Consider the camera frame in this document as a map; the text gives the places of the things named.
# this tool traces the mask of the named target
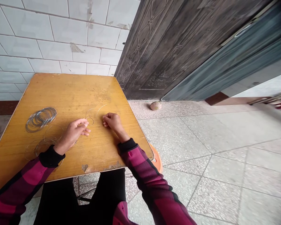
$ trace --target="scratched table surface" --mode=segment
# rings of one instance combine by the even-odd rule
[[[28,118],[45,107],[56,109],[56,119],[41,131],[28,133]],[[58,139],[63,133],[62,128],[66,130],[71,121],[86,116],[94,120],[94,124],[88,126],[90,135],[78,139],[47,181],[124,167],[117,151],[117,136],[102,124],[102,117],[108,112],[120,115],[125,130],[152,160],[153,152],[115,77],[35,74],[0,140],[0,188],[25,166],[27,159],[35,158],[34,149],[44,135],[45,138]],[[41,145],[39,152],[48,146]]]

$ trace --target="plaid shirt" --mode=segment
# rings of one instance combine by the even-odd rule
[[[123,161],[137,179],[137,185],[143,192],[143,199],[156,224],[196,224],[185,206],[178,200],[178,196],[172,192],[173,188],[132,138],[126,143],[119,144],[119,149]],[[0,224],[19,224],[20,216],[26,210],[25,205],[64,157],[65,155],[58,155],[52,145],[46,152],[27,163],[0,189]],[[113,224],[135,224],[128,219],[127,202],[118,204]]]

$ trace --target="black cuff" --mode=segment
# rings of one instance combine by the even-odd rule
[[[63,160],[66,155],[60,155],[56,153],[53,149],[54,145],[50,145],[47,151],[40,153],[40,162],[44,167],[55,168]]]
[[[132,149],[134,149],[138,144],[135,143],[135,141],[133,140],[133,138],[130,138],[129,141],[126,141],[124,143],[120,143],[118,144],[120,153],[124,153],[124,152],[129,152]]]

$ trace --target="ball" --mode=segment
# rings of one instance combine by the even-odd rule
[[[151,105],[150,105],[150,108],[152,110],[158,110],[158,109],[161,109],[162,108],[162,105],[160,102],[153,102]]]

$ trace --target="left hand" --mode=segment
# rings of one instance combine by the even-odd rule
[[[86,128],[88,123],[87,119],[77,119],[71,122],[66,132],[62,135],[59,142],[54,145],[53,149],[58,154],[63,155],[75,144],[80,135],[89,136],[88,132],[91,130]]]

